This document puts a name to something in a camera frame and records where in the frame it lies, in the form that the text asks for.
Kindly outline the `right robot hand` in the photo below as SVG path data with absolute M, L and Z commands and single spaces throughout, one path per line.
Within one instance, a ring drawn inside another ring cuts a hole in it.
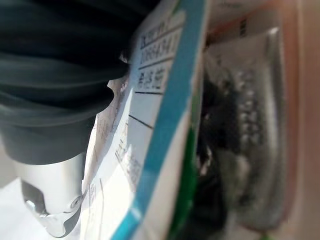
M 81 213 L 98 113 L 114 98 L 121 59 L 156 0 L 3 0 L 0 135 L 26 207 L 55 238 Z

